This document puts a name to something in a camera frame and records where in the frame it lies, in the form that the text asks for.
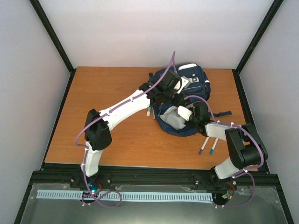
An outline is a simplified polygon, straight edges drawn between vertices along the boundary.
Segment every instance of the black corner post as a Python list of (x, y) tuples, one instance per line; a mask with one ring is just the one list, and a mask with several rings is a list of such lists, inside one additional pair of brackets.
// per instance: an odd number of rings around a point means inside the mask
[(53, 41), (56, 49), (58, 50), (63, 62), (65, 63), (65, 66), (67, 67), (68, 71), (72, 74), (74, 72), (74, 68), (66, 55), (66, 52), (64, 51), (64, 48), (62, 47), (53, 27), (50, 24), (50, 21), (46, 15), (46, 13), (43, 10), (43, 7), (41, 6), (40, 2), (38, 0), (30, 0), (34, 10), (36, 11), (39, 19), (41, 20), (43, 26), (45, 27), (46, 31), (48, 32), (51, 40)]
[(249, 57), (251, 56), (252, 52), (256, 48), (258, 42), (262, 38), (264, 32), (266, 31), (267, 27), (271, 23), (273, 17), (275, 16), (276, 12), (278, 11), (280, 5), (283, 3), (284, 0), (274, 0), (271, 7), (269, 8), (266, 16), (264, 17), (260, 27), (258, 28), (256, 34), (254, 35), (252, 41), (250, 42), (248, 48), (246, 49), (241, 61), (239, 62), (237, 68), (235, 69), (237, 74), (239, 75), (244, 68), (246, 62), (248, 61)]

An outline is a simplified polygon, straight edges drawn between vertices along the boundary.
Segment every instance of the wooden table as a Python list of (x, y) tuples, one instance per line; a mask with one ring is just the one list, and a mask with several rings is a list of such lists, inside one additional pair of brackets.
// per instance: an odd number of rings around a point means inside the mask
[[(106, 109), (132, 94), (160, 68), (78, 67), (45, 162), (80, 164), (84, 149), (74, 145), (84, 127), (89, 110)], [(231, 111), (220, 117), (225, 122), (244, 124), (244, 116), (231, 70), (205, 69), (211, 82), (209, 103), (214, 113)], [(112, 143), (102, 154), (101, 165), (159, 168), (210, 169), (228, 157), (226, 142), (218, 141), (213, 155), (210, 139), (202, 155), (205, 139), (200, 134), (180, 138), (161, 131), (146, 110), (121, 122), (112, 132)]]

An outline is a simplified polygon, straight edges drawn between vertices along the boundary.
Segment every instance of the wall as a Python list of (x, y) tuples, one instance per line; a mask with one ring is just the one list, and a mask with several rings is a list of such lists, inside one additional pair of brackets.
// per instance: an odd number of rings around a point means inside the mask
[(284, 1), (241, 80), (295, 223), (299, 223), (299, 2)]
[(40, 0), (74, 66), (236, 68), (273, 0)]
[(0, 223), (39, 170), (69, 73), (29, 1), (0, 3)]

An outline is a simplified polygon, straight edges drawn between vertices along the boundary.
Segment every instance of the gray wall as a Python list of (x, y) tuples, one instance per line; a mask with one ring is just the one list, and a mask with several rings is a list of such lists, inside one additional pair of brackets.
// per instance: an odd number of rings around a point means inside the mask
[(286, 0), (241, 72), (257, 130), (299, 223), (299, 2)]
[(39, 170), (68, 71), (29, 0), (0, 2), (0, 223)]
[(273, 0), (40, 0), (74, 66), (235, 68)]

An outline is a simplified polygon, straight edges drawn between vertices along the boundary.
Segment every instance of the marker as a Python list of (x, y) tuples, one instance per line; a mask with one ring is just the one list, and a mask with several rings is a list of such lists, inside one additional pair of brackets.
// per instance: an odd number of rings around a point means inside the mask
[(209, 140), (209, 138), (210, 137), (206, 137), (206, 140), (204, 141), (204, 144), (202, 144), (202, 147), (201, 147), (201, 149), (200, 149), (200, 151), (199, 151), (199, 155), (201, 155), (202, 154), (202, 151), (204, 151), (204, 148), (205, 148), (205, 146), (206, 146), (206, 143), (207, 143), (207, 141)]
[(215, 149), (215, 147), (216, 147), (216, 144), (217, 144), (217, 142), (218, 142), (218, 139), (215, 139), (215, 141), (214, 141), (214, 144), (213, 144), (213, 146), (212, 146), (212, 148), (211, 148), (211, 151), (210, 151), (210, 155), (212, 155), (212, 154), (213, 154), (213, 152), (214, 152), (214, 149)]
[(146, 116), (150, 116), (151, 106), (148, 107), (148, 111), (146, 112)]

